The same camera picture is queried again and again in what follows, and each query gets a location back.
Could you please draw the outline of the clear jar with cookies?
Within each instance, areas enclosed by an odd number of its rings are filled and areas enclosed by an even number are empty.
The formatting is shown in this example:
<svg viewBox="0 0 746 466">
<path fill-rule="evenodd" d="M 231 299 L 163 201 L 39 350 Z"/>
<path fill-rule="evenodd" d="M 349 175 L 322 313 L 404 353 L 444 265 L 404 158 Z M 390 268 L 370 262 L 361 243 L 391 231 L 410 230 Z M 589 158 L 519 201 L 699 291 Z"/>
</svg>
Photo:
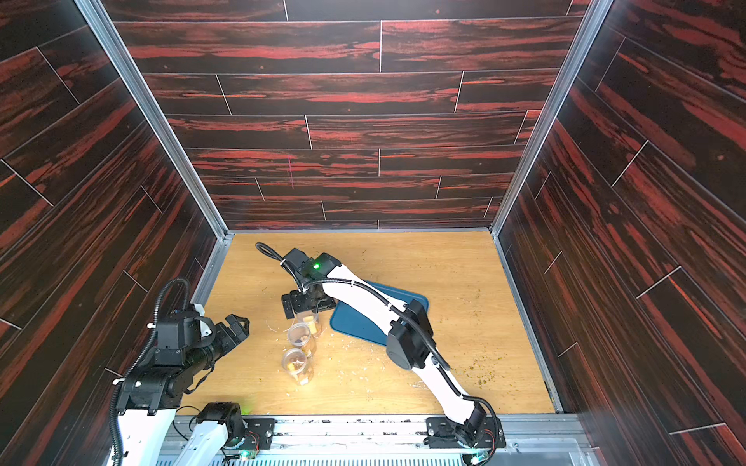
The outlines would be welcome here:
<svg viewBox="0 0 746 466">
<path fill-rule="evenodd" d="M 305 324 L 314 337 L 318 337 L 324 330 L 320 316 L 315 311 L 304 311 L 296 314 L 295 322 Z"/>
</svg>

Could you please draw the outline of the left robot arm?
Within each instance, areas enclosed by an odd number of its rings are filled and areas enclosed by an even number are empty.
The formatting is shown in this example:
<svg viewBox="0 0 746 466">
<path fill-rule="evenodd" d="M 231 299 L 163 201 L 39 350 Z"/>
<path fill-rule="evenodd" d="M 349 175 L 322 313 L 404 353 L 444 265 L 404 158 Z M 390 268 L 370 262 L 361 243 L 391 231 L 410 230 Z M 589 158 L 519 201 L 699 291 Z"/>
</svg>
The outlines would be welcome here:
<svg viewBox="0 0 746 466">
<path fill-rule="evenodd" d="M 155 464 L 184 396 L 194 393 L 217 362 L 250 335 L 248 318 L 229 315 L 224 322 L 213 322 L 186 298 L 164 312 L 163 301 L 176 285 L 190 283 L 172 279 L 159 291 L 148 340 L 114 382 L 108 410 L 111 465 Z"/>
</svg>

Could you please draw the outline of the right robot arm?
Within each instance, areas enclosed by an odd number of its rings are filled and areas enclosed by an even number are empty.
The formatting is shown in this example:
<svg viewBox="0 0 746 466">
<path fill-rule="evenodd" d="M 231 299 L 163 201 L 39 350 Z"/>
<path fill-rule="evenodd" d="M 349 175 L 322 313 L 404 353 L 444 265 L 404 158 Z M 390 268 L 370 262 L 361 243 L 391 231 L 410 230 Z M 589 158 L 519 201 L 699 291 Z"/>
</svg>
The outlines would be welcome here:
<svg viewBox="0 0 746 466">
<path fill-rule="evenodd" d="M 374 323 L 387 337 L 389 359 L 422 380 L 445 417 L 454 423 L 453 436 L 460 445 L 475 448 L 486 434 L 493 452 L 506 446 L 501 421 L 491 404 L 469 395 L 439 353 L 429 316 L 420 302 L 405 302 L 375 289 L 329 254 L 312 258 L 293 249 L 282 256 L 262 242 L 256 243 L 256 249 L 277 260 L 293 278 L 297 292 L 315 305 L 335 300 Z"/>
</svg>

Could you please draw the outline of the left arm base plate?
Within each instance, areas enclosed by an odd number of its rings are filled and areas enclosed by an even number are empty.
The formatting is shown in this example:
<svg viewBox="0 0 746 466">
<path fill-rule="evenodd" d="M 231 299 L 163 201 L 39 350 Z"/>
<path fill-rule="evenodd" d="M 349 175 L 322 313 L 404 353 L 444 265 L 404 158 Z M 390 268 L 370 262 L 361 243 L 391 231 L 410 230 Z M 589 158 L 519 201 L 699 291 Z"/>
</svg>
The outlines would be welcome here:
<svg viewBox="0 0 746 466">
<path fill-rule="evenodd" d="M 242 423 L 243 426 L 239 427 L 236 421 L 206 419 L 206 421 L 198 421 L 196 425 L 209 427 L 215 425 L 219 433 L 225 431 L 227 441 L 221 448 L 224 452 L 270 450 L 274 439 L 276 419 L 273 419 L 273 417 L 243 417 Z"/>
</svg>

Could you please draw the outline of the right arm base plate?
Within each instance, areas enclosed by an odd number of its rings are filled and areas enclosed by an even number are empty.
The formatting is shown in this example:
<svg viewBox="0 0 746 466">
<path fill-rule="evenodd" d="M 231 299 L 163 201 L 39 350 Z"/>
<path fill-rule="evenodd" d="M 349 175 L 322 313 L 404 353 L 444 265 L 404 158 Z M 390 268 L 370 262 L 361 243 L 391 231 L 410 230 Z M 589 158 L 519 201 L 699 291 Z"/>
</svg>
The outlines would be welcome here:
<svg viewBox="0 0 746 466">
<path fill-rule="evenodd" d="M 431 449 L 504 449 L 507 445 L 501 421 L 487 416 L 473 433 L 446 417 L 428 417 L 424 443 Z"/>
</svg>

